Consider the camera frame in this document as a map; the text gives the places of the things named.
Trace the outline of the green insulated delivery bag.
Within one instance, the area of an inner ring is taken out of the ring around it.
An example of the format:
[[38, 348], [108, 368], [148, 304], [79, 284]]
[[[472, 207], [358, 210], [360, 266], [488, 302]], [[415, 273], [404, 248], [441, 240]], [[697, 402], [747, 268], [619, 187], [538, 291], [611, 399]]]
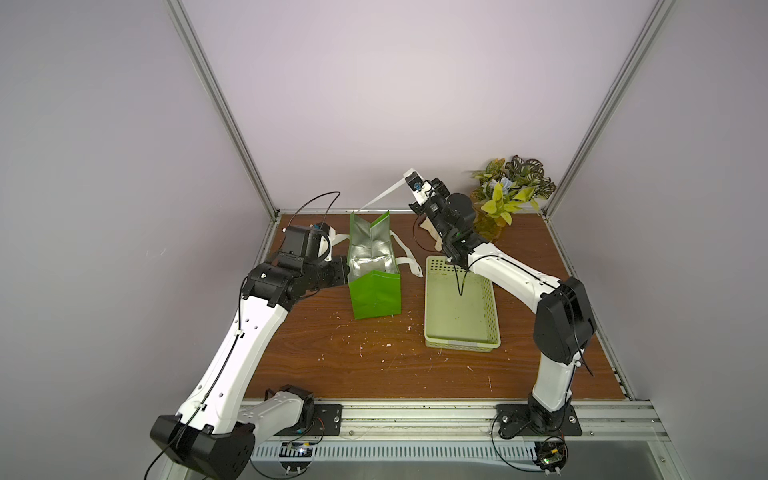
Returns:
[[347, 286], [353, 317], [366, 320], [400, 314], [400, 267], [406, 266], [416, 278], [424, 273], [412, 250], [391, 229], [390, 213], [367, 221], [360, 210], [351, 212], [349, 232], [333, 234], [334, 246], [343, 242], [348, 244]]

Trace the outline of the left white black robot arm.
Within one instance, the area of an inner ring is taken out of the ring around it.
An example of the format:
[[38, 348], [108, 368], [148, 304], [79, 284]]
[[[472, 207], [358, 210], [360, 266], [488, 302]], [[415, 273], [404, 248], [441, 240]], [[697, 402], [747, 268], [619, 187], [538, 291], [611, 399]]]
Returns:
[[194, 391], [174, 414], [159, 416], [150, 431], [163, 479], [237, 479], [257, 446], [280, 434], [328, 434], [324, 414], [307, 390], [285, 385], [240, 417], [247, 387], [267, 346], [300, 301], [346, 284], [342, 257], [317, 264], [262, 263], [244, 278], [235, 318]]

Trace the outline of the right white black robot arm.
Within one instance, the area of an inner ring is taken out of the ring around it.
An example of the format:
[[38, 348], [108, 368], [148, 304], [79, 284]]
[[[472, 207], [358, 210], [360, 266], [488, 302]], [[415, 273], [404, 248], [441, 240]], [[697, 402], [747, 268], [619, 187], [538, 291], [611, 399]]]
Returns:
[[560, 280], [504, 253], [475, 232], [475, 211], [464, 194], [414, 194], [414, 213], [428, 219], [451, 264], [501, 287], [534, 314], [533, 340], [540, 352], [537, 378], [528, 398], [529, 421], [539, 431], [565, 422], [576, 369], [596, 324], [584, 284]]

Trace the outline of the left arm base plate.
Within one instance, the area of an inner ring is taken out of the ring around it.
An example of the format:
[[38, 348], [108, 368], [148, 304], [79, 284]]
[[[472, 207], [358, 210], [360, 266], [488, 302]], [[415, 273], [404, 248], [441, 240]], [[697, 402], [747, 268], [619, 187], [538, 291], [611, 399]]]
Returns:
[[303, 436], [339, 436], [342, 419], [342, 404], [314, 404], [311, 410], [301, 414], [297, 424], [281, 430], [278, 436], [298, 438]]

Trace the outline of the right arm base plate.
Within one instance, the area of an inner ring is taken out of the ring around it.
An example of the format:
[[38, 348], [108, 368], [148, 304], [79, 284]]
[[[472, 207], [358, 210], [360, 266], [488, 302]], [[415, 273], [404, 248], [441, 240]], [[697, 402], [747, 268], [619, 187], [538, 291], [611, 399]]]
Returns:
[[583, 435], [583, 430], [574, 407], [569, 403], [555, 412], [528, 404], [507, 403], [496, 406], [493, 433], [510, 440], [520, 436], [579, 437]]

